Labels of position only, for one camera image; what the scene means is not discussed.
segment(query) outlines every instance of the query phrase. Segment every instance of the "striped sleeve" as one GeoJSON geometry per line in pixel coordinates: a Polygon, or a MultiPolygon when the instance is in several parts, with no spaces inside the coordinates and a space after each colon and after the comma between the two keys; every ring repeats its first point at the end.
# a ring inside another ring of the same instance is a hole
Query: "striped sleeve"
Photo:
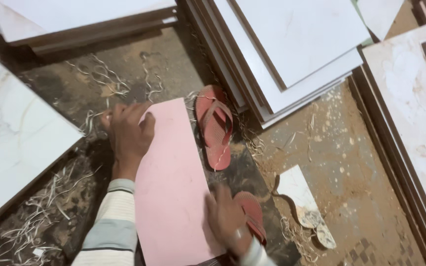
{"type": "Polygon", "coordinates": [[[240,266],[277,266],[267,255],[264,247],[259,243],[256,237],[252,238],[251,245],[240,259],[240,266]]]}
{"type": "Polygon", "coordinates": [[[115,179],[108,186],[95,224],[73,266],[133,266],[137,245],[134,182],[115,179]]]}

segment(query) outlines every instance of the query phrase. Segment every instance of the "sandal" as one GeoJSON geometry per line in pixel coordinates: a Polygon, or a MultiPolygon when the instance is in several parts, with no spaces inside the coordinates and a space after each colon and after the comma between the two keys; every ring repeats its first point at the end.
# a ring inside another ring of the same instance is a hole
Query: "sandal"
{"type": "Polygon", "coordinates": [[[224,170],[231,162],[229,140],[233,117],[225,103],[223,90],[216,85],[208,85],[200,90],[195,103],[208,163],[215,171],[224,170]]]}
{"type": "Polygon", "coordinates": [[[241,191],[234,195],[233,201],[237,202],[246,214],[246,224],[259,242],[265,246],[267,243],[266,231],[262,221],[262,209],[257,197],[249,192],[241,191]]]}

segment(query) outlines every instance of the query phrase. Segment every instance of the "concrete floor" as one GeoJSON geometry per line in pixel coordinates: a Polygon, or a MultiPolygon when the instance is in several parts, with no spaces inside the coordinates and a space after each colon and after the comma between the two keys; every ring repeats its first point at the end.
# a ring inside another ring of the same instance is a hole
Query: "concrete floor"
{"type": "MultiPolygon", "coordinates": [[[[85,121],[89,109],[97,113],[106,108],[103,88],[64,62],[79,62],[90,68],[92,63],[84,55],[90,51],[97,52],[97,56],[110,69],[135,89],[147,88],[144,67],[150,73],[148,82],[151,84],[158,84],[158,79],[153,75],[157,73],[165,90],[153,95],[154,102],[184,97],[205,84],[215,82],[208,61],[202,56],[196,39],[182,20],[179,25],[161,32],[92,45],[69,53],[59,53],[45,60],[35,58],[26,50],[16,51],[4,45],[0,38],[0,60],[3,64],[77,126],[85,121]]],[[[113,105],[122,100],[109,97],[109,102],[113,105]]],[[[250,118],[248,126],[257,128],[253,118],[250,118]]],[[[405,265],[407,260],[407,265],[424,265],[405,215],[346,84],[268,130],[259,131],[258,137],[266,144],[264,155],[257,157],[257,167],[268,191],[274,190],[277,174],[298,164],[337,243],[335,250],[322,250],[313,238],[310,242],[302,242],[313,249],[311,252],[307,248],[313,258],[315,254],[318,255],[317,265],[339,265],[344,259],[354,261],[355,266],[369,265],[373,261],[372,257],[377,265],[405,265]]],[[[103,132],[98,131],[86,142],[80,143],[83,153],[79,151],[74,156],[86,158],[93,154],[103,155],[109,150],[105,139],[103,132]]],[[[238,143],[233,150],[243,149],[244,143],[238,143]]],[[[103,167],[100,174],[109,175],[109,167],[103,167]]],[[[208,177],[218,180],[228,178],[221,175],[208,177]]],[[[49,178],[50,175],[41,178],[36,188],[27,195],[43,187],[49,178]]],[[[105,181],[100,185],[92,183],[91,180],[82,183],[85,190],[73,195],[83,204],[72,206],[76,210],[70,210],[80,216],[96,213],[95,196],[99,197],[100,191],[104,190],[103,186],[107,184],[105,181]]],[[[265,202],[270,197],[266,193],[261,200],[265,202]]],[[[276,229],[281,230],[278,222],[281,216],[297,226],[289,204],[281,197],[272,199],[280,211],[280,216],[271,218],[276,229]]],[[[20,223],[18,217],[23,212],[21,208],[16,204],[0,219],[0,233],[20,223]]],[[[76,254],[80,238],[89,225],[90,219],[86,218],[75,224],[65,223],[65,227],[50,232],[52,237],[48,241],[64,246],[67,255],[66,259],[54,261],[53,265],[64,265],[76,254]],[[81,233],[74,229],[79,227],[83,228],[81,233]]],[[[305,230],[305,236],[310,234],[310,231],[305,230]]],[[[310,265],[304,258],[302,264],[310,265]]]]}

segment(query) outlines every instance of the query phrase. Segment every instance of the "sawdust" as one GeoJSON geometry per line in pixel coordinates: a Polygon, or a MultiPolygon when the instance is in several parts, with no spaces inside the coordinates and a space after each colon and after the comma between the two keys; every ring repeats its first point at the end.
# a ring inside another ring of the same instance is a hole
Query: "sawdust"
{"type": "Polygon", "coordinates": [[[246,146],[244,144],[240,143],[231,143],[230,144],[230,151],[232,155],[240,155],[244,152],[244,149],[246,146]]]}

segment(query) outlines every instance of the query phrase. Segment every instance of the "hand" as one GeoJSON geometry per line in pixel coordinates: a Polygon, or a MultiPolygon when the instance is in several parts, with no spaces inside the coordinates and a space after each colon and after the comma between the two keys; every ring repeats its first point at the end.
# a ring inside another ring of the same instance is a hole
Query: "hand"
{"type": "Polygon", "coordinates": [[[216,240],[231,250],[234,255],[243,257],[252,242],[252,234],[246,225],[243,209],[231,197],[231,190],[219,184],[215,188],[215,197],[206,196],[208,221],[216,240]],[[241,238],[235,238],[236,230],[241,231],[241,238]]]}
{"type": "Polygon", "coordinates": [[[139,164],[154,138],[155,118],[152,113],[147,113],[139,124],[151,105],[151,102],[130,106],[117,104],[112,110],[103,112],[101,123],[115,153],[112,179],[128,178],[135,181],[139,164]]]}

